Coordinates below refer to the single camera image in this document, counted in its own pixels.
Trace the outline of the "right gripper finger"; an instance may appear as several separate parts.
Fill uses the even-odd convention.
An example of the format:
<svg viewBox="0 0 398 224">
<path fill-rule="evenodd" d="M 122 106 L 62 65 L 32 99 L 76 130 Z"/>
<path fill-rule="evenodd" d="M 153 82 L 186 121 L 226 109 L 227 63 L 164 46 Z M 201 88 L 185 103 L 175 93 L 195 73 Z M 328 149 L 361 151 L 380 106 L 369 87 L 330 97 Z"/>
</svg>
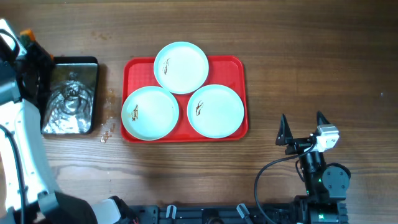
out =
<svg viewBox="0 0 398 224">
<path fill-rule="evenodd" d="M 291 133 L 289 124 L 287 122 L 287 118 L 286 118 L 285 114 L 282 114 L 281 120 L 280 120 L 280 127 L 279 127 L 279 131 L 277 133 L 275 144 L 277 146 L 284 146 L 284 145 L 292 144 L 292 142 L 293 142 L 293 135 Z"/>
<path fill-rule="evenodd" d="M 330 122 L 325 118 L 323 113 L 321 111 L 317 111 L 317 125 L 326 125 L 329 124 Z"/>
</svg>

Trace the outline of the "green orange sponge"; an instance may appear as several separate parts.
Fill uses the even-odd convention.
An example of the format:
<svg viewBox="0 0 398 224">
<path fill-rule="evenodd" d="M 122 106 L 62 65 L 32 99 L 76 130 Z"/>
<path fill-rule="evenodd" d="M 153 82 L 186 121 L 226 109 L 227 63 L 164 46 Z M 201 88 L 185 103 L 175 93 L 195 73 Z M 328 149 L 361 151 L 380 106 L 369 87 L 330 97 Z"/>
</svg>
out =
<svg viewBox="0 0 398 224">
<path fill-rule="evenodd" d="M 19 38 L 22 42 L 35 42 L 35 35 L 31 29 L 21 31 Z"/>
</svg>

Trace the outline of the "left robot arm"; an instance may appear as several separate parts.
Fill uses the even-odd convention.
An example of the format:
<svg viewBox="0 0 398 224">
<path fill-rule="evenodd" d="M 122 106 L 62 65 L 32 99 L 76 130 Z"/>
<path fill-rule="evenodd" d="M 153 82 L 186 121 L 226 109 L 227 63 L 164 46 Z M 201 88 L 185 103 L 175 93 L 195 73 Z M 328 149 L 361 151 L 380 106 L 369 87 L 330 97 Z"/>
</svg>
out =
<svg viewBox="0 0 398 224">
<path fill-rule="evenodd" d="M 54 59 L 30 29 L 16 35 L 1 19 L 1 158 L 6 216 L 1 223 L 139 223 L 119 197 L 90 205 L 60 191 L 41 137 Z"/>
</svg>

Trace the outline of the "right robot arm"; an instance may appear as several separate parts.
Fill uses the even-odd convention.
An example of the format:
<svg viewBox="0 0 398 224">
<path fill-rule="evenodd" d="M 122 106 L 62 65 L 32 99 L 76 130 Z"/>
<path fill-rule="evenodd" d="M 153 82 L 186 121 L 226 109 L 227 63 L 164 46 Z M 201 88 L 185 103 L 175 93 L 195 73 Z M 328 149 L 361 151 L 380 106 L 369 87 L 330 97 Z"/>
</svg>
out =
<svg viewBox="0 0 398 224">
<path fill-rule="evenodd" d="M 289 223 L 348 223 L 346 191 L 351 172 L 339 163 L 325 162 L 323 153 L 335 147 L 340 138 L 338 128 L 321 112 L 317 128 L 307 138 L 294 138 L 285 115 L 282 115 L 275 144 L 287 146 L 287 156 L 298 155 L 298 172 L 306 195 L 298 195 L 289 204 Z"/>
</svg>

